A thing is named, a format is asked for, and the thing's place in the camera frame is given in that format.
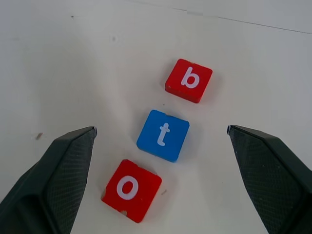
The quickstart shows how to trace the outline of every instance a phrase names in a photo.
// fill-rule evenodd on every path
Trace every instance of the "blue letter block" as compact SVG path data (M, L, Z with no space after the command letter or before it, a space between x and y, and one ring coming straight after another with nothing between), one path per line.
M136 145L150 154L176 162L189 127L188 121L152 110Z

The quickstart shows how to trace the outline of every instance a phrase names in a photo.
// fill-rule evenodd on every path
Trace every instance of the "letter block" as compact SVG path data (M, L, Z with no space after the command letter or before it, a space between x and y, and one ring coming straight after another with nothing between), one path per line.
M160 185L159 176L125 159L106 186L101 200L132 221L140 223Z
M213 71L179 59L165 84L165 90L186 100L199 103Z
M150 154L176 162L189 127L188 121L152 110L136 145Z

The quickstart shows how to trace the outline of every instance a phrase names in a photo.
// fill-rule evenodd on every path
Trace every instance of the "red letter block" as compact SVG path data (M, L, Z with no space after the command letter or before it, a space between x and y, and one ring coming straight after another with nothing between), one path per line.
M106 186L102 201L136 223L143 220L161 178L125 159Z
M213 71L195 63L179 59L166 81L167 92L199 103Z

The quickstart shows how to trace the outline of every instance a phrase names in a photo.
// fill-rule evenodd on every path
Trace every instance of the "white table surface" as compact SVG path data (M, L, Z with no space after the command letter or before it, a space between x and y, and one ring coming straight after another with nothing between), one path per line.
M267 233L226 128L278 136L312 168L312 2L233 2L1 1L0 200L53 139L95 125L73 234ZM164 90L178 58L214 71L199 104ZM175 164L136 146L151 109L191 124ZM140 224L100 201L124 158L163 179Z

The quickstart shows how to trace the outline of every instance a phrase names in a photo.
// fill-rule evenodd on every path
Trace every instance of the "white letter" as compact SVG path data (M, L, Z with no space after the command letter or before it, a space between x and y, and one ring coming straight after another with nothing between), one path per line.
M129 193L125 194L122 191L122 187L125 185L125 183L127 182L131 182L132 183L132 189ZM137 195L137 191L138 191L138 182L137 180L129 175L126 175L125 177L123 177L117 185L117 193L118 195L125 200L131 200L132 198L135 197L135 195Z
M164 126L160 127L161 131L160 131L160 135L159 135L158 140L157 140L157 144L160 146L165 146L165 142L163 142L163 140L165 138L166 133L170 132L170 129L168 127L169 127L168 123L165 123Z
M191 73L192 70L193 70L193 68L192 68L192 67L189 67L189 68L187 69L187 71L186 71L184 77L183 77L183 80L181 81L181 84L182 84L182 85L186 85L186 87L188 87L188 88L190 88L190 89L195 88L195 87L198 85L198 83L199 83L199 76L198 76L197 74L195 74L195 73ZM190 77L194 77L194 79L195 79L194 82L193 82L192 84L190 84L190 83L188 82L188 80L189 80Z

